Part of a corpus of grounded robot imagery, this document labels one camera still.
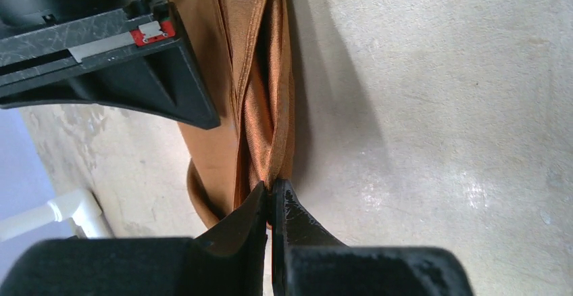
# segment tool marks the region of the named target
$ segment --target concrete floor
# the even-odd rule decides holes
[[[452,250],[478,295],[573,294],[573,1],[293,2],[306,208],[350,245]],[[172,121],[22,114],[56,189],[92,188],[117,235],[204,231]]]

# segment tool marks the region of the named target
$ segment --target blue surface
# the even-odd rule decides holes
[[[53,187],[17,110],[0,110],[0,220],[38,207],[55,197]],[[68,223],[52,223],[0,243],[0,282],[31,245],[69,237]]]

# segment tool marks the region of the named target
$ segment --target red component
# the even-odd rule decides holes
[[[141,47],[175,36],[175,28],[173,27],[173,23],[171,23],[171,20],[165,20],[163,22],[160,22],[159,25],[161,26],[161,30],[163,31],[163,33],[167,34],[167,36],[163,34],[155,37],[149,37],[147,41],[144,41],[143,34],[139,29],[130,31],[131,37],[133,37],[135,45],[137,45],[137,47]]]

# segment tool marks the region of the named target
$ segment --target white pvc pipe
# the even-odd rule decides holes
[[[0,242],[51,222],[73,219],[88,239],[114,237],[90,191],[78,189],[0,222]]]

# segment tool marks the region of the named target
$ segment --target brown garment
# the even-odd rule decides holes
[[[192,160],[187,184],[210,228],[261,180],[289,178],[294,84],[286,0],[172,0],[221,127],[179,124]]]

